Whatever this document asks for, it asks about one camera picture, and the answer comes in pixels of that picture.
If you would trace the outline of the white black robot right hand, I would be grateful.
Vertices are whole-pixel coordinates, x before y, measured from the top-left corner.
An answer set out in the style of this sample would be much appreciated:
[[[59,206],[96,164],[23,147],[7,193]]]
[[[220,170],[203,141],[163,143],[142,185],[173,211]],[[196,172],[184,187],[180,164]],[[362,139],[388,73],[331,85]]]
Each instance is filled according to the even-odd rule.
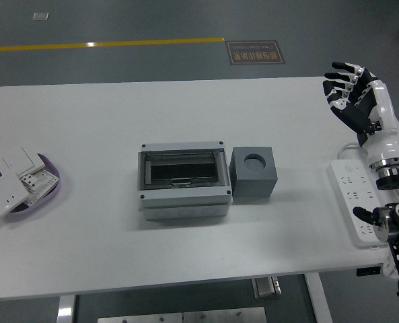
[[[397,120],[386,84],[367,68],[333,62],[324,95],[332,113],[357,134],[373,170],[399,168]]]

